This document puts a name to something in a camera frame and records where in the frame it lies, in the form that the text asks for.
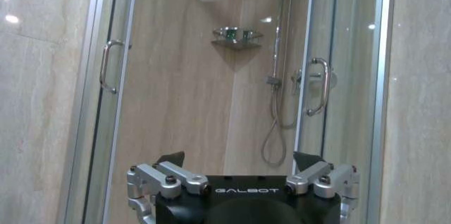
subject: marble wall tile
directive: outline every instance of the marble wall tile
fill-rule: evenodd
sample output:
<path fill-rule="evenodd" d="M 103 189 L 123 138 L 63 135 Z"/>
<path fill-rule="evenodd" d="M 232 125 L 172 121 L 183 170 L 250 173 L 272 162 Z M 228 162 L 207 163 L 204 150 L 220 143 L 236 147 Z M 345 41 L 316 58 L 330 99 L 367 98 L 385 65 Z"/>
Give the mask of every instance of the marble wall tile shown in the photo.
<path fill-rule="evenodd" d="M 382 223 L 449 223 L 451 0 L 395 0 Z"/>
<path fill-rule="evenodd" d="M 270 167 L 260 157 L 260 147 L 272 124 L 270 114 L 271 86 L 266 84 L 266 76 L 272 74 L 279 2 L 280 0 L 243 0 L 242 25 L 260 31 L 264 37 L 262 39 L 262 48 L 242 51 L 235 58 L 234 96 L 224 163 L 226 174 L 287 174 L 291 172 L 295 128 L 283 129 L 282 131 L 287 145 L 287 156 L 283 165 L 279 168 Z M 284 0 L 284 8 L 287 8 L 287 3 L 288 0 Z M 288 39 L 286 81 L 280 109 L 280 118 L 284 124 L 291 124 L 295 121 L 298 111 L 299 95 L 292 93 L 294 85 L 290 78 L 302 67 L 307 3 L 308 0 L 294 0 L 288 37 L 286 36 L 286 22 L 283 22 L 282 27 L 283 40 Z M 260 21 L 267 17 L 272 17 L 271 23 Z M 280 47 L 279 78 L 282 78 L 283 70 L 283 42 Z M 266 153 L 272 162 L 280 158 L 282 143 L 276 129 L 270 134 Z"/>
<path fill-rule="evenodd" d="M 451 218 L 450 96 L 450 73 L 390 78 L 382 223 Z"/>
<path fill-rule="evenodd" d="M 74 27 L 72 21 L 78 21 L 76 17 L 86 16 L 79 6 L 87 5 L 88 2 L 87 0 L 2 1 L 0 30 L 51 42 L 66 42 L 62 37 Z M 4 21 L 7 14 L 16 16 L 20 24 L 10 24 Z M 82 22 L 82 25 L 76 26 L 78 29 L 71 29 L 71 31 L 83 32 L 84 25 L 86 22 Z"/>
<path fill-rule="evenodd" d="M 6 223 L 56 222 L 88 3 L 0 0 L 0 171 L 7 174 L 0 180 L 0 216 Z M 18 24 L 6 21 L 7 14 L 19 17 Z"/>

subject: shower door handle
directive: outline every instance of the shower door handle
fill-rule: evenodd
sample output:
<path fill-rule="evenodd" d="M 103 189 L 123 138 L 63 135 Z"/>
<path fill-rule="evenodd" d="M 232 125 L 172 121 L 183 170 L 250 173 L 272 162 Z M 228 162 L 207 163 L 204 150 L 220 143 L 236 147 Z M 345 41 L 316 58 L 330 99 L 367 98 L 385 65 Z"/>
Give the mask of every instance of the shower door handle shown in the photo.
<path fill-rule="evenodd" d="M 331 90 L 331 67 L 330 67 L 327 61 L 323 60 L 322 58 L 314 58 L 311 60 L 311 63 L 312 64 L 320 64 L 323 66 L 324 77 L 323 77 L 323 91 L 322 91 L 320 104 L 315 109 L 307 110 L 308 116 L 314 116 L 324 110 L 326 105 L 327 105 L 327 101 L 330 99 L 330 90 Z"/>
<path fill-rule="evenodd" d="M 104 46 L 104 53 L 102 57 L 102 67 L 100 67 L 100 86 L 112 94 L 115 94 L 116 88 L 108 86 L 106 79 L 107 79 L 107 67 L 108 67 L 108 60 L 110 60 L 110 50 L 111 47 L 115 45 L 123 46 L 124 43 L 120 40 L 110 40 Z"/>

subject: beige wall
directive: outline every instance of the beige wall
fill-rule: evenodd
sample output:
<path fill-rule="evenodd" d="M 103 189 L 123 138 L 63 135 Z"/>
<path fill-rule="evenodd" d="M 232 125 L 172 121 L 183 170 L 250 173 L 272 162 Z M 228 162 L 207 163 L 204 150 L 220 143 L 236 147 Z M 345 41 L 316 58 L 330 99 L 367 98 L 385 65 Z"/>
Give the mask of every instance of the beige wall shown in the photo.
<path fill-rule="evenodd" d="M 262 160 L 260 147 L 270 133 L 272 118 L 270 115 L 271 86 L 266 76 L 272 75 L 272 54 L 276 19 L 280 0 L 243 0 L 242 26 L 252 27 L 264 34 L 263 46 L 252 51 L 242 51 L 235 58 L 235 77 L 231 119 L 228 127 L 226 174 L 288 174 L 292 167 L 295 128 L 283 130 L 287 156 L 280 167 L 270 167 Z M 291 76 L 302 67 L 306 19 L 308 0 L 292 0 L 292 20 L 287 46 L 286 82 L 282 105 L 283 124 L 296 120 L 299 92 L 292 92 Z M 288 0 L 284 0 L 287 12 Z M 271 23 L 260 20 L 272 17 Z M 286 18 L 283 21 L 280 43 L 279 75 L 282 78 L 284 56 Z M 267 156 L 275 162 L 282 156 L 282 143 L 278 130 L 270 134 Z"/>
<path fill-rule="evenodd" d="M 0 0 L 2 223 L 56 222 L 88 3 Z"/>
<path fill-rule="evenodd" d="M 235 55 L 211 44 L 211 32 L 238 25 L 240 7 L 242 0 L 136 0 L 110 223 L 136 222 L 131 165 L 186 151 L 190 170 L 223 173 Z"/>
<path fill-rule="evenodd" d="M 307 1 L 295 0 L 292 33 L 304 40 Z M 132 164 L 152 163 L 162 154 L 186 151 L 184 166 L 207 174 L 287 173 L 294 130 L 280 169 L 268 169 L 259 152 L 270 127 L 270 86 L 278 0 L 136 0 L 128 71 L 124 84 L 120 137 L 110 222 L 136 221 L 127 206 L 126 172 Z M 231 51 L 214 46 L 212 30 L 222 26 L 256 28 L 262 48 Z M 290 44 L 287 77 L 300 67 L 303 42 Z M 294 119 L 298 96 L 291 96 L 284 120 Z"/>
<path fill-rule="evenodd" d="M 395 0 L 382 223 L 451 219 L 451 0 Z"/>

